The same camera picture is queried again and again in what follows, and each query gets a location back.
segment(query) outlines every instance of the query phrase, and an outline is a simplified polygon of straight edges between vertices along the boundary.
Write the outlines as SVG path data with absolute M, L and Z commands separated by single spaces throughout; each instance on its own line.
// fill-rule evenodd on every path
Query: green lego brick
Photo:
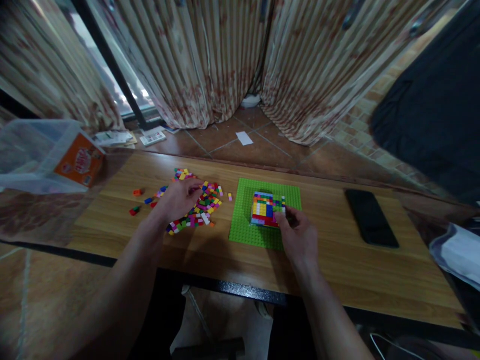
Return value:
M 281 200 L 282 196 L 285 196 L 285 202 L 288 206 L 302 210 L 299 187 L 240 178 L 229 240 L 261 248 L 283 250 L 280 229 L 250 224 L 255 192 L 273 194 L 275 200 Z M 280 211 L 282 209 L 281 206 L 277 206 L 277 208 Z

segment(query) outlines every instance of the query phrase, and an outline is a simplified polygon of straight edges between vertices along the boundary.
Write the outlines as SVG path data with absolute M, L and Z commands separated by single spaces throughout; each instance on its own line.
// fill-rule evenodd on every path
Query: table edge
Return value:
M 34 244 L 27 242 L 8 242 L 3 240 L 0 240 L 0 243 L 48 253 L 51 255 L 61 256 L 73 260 L 79 260 L 85 263 L 100 265 L 108 268 L 112 268 L 117 262 L 117 259 L 115 258 L 92 254 L 88 252 L 82 252 L 74 249 L 68 249 L 64 247 L 55 247 L 51 245 Z M 288 306 L 289 304 L 298 304 L 303 302 L 302 299 L 298 296 L 265 290 L 229 281 L 221 281 L 203 276 L 192 275 L 175 270 L 159 268 L 157 274 L 162 274 L 164 276 L 178 279 L 185 284 L 197 288 L 218 293 L 224 293 L 228 295 L 240 296 L 278 306 Z M 355 324 L 382 329 L 389 334 L 395 336 L 415 336 L 421 339 L 480 351 L 480 336 L 470 332 L 467 328 L 465 330 L 460 330 L 456 328 L 431 324 L 393 315 L 382 314 L 349 306 L 344 306 L 344 308 L 350 319 Z

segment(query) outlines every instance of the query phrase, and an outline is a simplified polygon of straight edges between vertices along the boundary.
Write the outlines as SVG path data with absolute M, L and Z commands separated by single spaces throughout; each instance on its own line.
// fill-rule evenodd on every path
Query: tile wall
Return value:
M 449 194 L 414 167 L 379 148 L 372 138 L 369 128 L 375 108 L 382 102 L 403 71 L 432 42 L 456 13 L 456 9 L 450 10 L 431 30 L 416 40 L 412 47 L 378 80 L 375 86 L 351 109 L 329 135 L 335 142 L 355 154 L 373 160 L 401 179 L 441 197 L 448 197 Z

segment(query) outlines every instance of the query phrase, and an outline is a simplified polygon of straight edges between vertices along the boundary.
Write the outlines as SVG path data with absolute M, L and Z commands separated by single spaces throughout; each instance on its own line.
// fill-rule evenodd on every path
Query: clear plastic container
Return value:
M 0 131 L 0 187 L 33 194 L 86 192 L 105 152 L 75 120 L 14 120 Z

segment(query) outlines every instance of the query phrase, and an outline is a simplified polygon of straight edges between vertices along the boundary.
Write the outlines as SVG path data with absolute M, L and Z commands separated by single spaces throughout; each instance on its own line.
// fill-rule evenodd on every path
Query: wooden table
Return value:
M 183 273 L 270 291 L 299 295 L 290 263 L 282 251 L 229 241 L 240 177 L 298 186 L 302 206 L 319 232 L 320 267 L 344 306 L 461 329 L 457 297 L 408 218 L 395 193 L 293 174 L 271 172 L 147 152 L 134 154 L 76 221 L 69 248 L 118 258 L 140 222 L 150 213 L 143 205 L 129 210 L 167 185 L 174 168 L 188 168 L 203 180 L 222 186 L 223 205 L 213 213 L 215 227 L 167 235 L 159 266 Z M 142 198 L 134 189 L 146 188 Z M 375 193 L 395 233 L 399 249 L 366 244 L 353 218 L 344 188 Z

